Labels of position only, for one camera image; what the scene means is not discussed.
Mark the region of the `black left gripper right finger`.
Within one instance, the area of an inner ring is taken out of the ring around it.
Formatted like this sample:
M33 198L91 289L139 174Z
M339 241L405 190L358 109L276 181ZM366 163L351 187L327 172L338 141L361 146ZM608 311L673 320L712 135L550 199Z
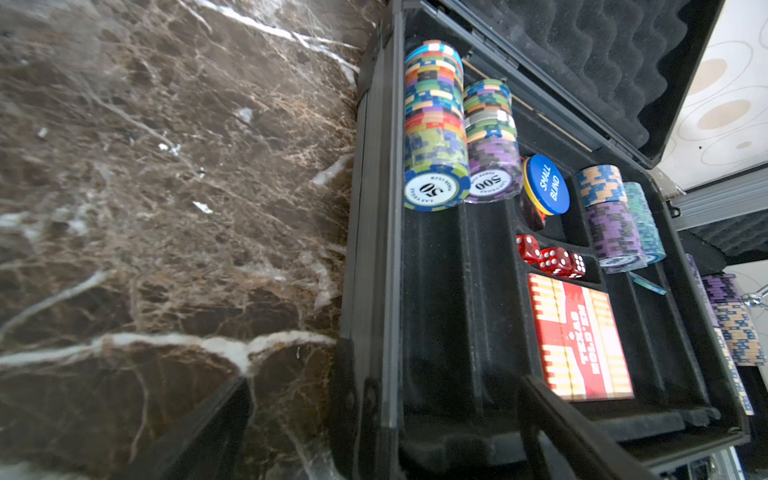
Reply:
M581 479L656 477L535 376L520 379L517 410L528 470L535 479L552 477L540 434L546 435Z

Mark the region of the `silver aluminium poker case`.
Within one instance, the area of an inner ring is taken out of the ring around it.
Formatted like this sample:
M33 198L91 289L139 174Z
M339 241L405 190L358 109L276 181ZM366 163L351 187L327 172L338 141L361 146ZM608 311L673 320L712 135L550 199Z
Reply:
M710 475L767 476L767 167L683 190L655 168L748 415L750 439L716 454Z

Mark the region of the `dark grey poker case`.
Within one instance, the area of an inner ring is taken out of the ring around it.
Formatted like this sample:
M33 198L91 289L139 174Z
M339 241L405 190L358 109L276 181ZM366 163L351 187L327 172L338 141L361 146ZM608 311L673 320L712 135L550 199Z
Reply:
M405 62L454 47L465 79L503 80L524 155L563 172L567 212L536 238L581 254L611 301L635 392L579 412L662 472L747 443L748 418L664 198L651 177L722 10L719 1L390 1L366 49L330 449L349 479L517 479L532 421L522 381L544 373L515 241L520 198L427 213L404 206ZM644 190L666 252L644 277L598 262L575 176L617 166Z

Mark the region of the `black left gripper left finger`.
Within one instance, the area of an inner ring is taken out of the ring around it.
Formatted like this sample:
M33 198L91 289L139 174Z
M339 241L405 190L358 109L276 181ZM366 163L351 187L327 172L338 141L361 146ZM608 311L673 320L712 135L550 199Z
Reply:
M121 479L231 479L253 412L243 377L222 384L119 471Z

